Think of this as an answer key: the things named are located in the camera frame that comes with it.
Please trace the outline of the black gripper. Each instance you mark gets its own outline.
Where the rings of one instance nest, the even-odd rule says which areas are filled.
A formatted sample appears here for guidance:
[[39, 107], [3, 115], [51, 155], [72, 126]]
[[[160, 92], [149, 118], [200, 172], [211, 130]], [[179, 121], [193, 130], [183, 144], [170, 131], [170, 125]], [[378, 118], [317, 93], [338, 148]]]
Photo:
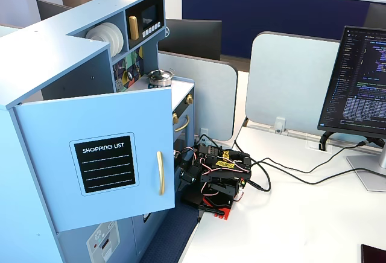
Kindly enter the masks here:
[[180, 173], [180, 191], [182, 191], [185, 186], [191, 185], [197, 179], [200, 174], [200, 166], [196, 163], [183, 161], [182, 169]]

